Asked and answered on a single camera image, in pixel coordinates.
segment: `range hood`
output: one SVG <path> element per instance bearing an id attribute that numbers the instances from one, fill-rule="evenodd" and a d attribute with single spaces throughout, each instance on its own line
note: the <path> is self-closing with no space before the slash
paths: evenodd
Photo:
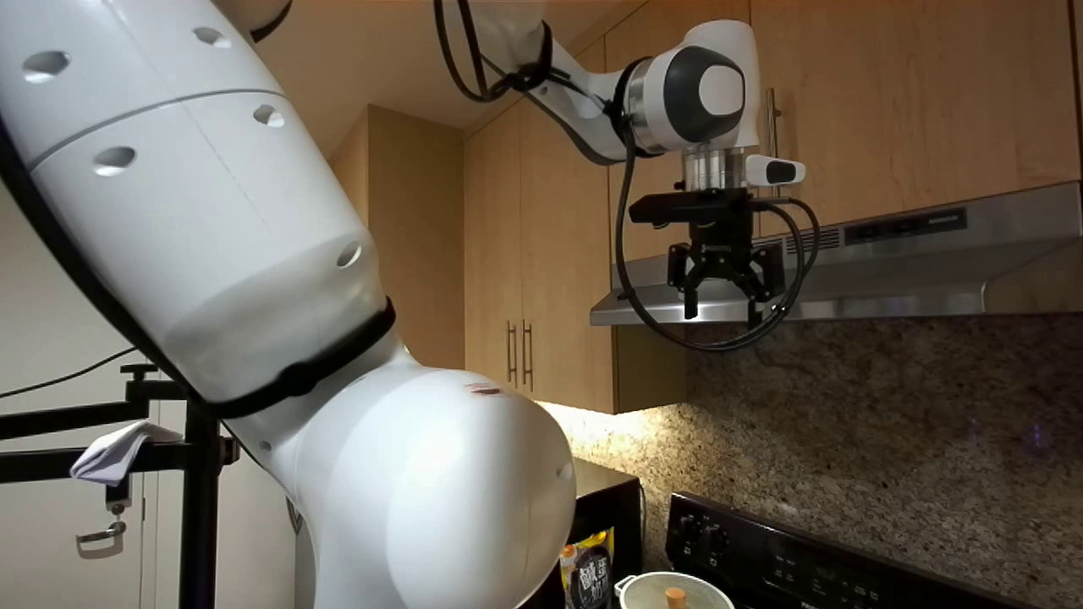
<path id="1" fill-rule="evenodd" d="M 683 316 L 668 259 L 631 259 L 640 302 L 664 325 L 746 320 L 746 294 L 704 279 Z M 1025 189 L 935 214 L 824 227 L 820 259 L 789 316 L 954 316 L 1083 312 L 1080 183 Z M 645 325 L 614 288 L 594 325 Z"/>

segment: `metal frame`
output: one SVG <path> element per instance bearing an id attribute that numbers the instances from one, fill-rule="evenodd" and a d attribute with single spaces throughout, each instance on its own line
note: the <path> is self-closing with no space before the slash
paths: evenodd
<path id="1" fill-rule="evenodd" d="M 237 440 L 218 431 L 222 420 L 179 383 L 147 378 L 157 366 L 125 366 L 125 403 L 61 407 L 48 412 L 0 417 L 0 440 L 39 436 L 79 427 L 147 420 L 152 399 L 188 399 L 188 440 L 142 446 L 131 473 L 184 470 L 184 544 L 179 544 L 179 609 L 213 609 L 218 575 L 218 479 L 242 457 Z M 0 453 L 0 482 L 73 477 L 84 446 Z"/>

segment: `wooden cabinet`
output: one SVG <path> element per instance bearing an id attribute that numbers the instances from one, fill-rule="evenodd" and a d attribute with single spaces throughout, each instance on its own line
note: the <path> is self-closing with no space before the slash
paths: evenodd
<path id="1" fill-rule="evenodd" d="M 331 165 L 377 237 L 403 342 L 426 366 L 464 366 L 464 134 L 365 107 Z"/>
<path id="2" fill-rule="evenodd" d="M 683 399 L 683 350 L 589 325 L 610 292 L 606 170 L 541 107 L 518 101 L 470 134 L 464 243 L 466 368 L 606 412 Z"/>
<path id="3" fill-rule="evenodd" d="M 606 45 L 606 69 L 622 69 L 636 58 L 669 51 L 683 32 L 704 21 L 750 21 L 750 0 L 647 0 L 636 13 L 618 23 Z M 636 177 L 631 202 L 647 191 L 674 191 L 683 179 L 682 156 L 636 160 Z M 622 183 L 622 165 L 610 170 L 610 199 L 618 216 L 618 196 Z M 689 227 L 647 227 L 628 222 L 628 259 L 668 254 L 669 243 L 689 241 Z"/>
<path id="4" fill-rule="evenodd" d="M 752 27 L 825 222 L 1080 179 L 1068 0 L 752 0 Z"/>

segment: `kitchen backsplash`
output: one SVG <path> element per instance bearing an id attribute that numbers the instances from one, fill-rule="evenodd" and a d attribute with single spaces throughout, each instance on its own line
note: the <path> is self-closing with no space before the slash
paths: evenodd
<path id="1" fill-rule="evenodd" d="M 816 320 L 694 357 L 694 399 L 557 410 L 587 460 L 972 580 L 1083 599 L 1083 316 Z"/>

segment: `stove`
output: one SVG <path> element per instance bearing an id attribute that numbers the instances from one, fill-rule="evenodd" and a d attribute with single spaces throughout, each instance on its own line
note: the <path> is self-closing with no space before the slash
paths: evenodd
<path id="1" fill-rule="evenodd" d="M 690 495 L 669 501 L 668 555 L 676 570 L 716 580 L 738 609 L 1020 609 Z"/>

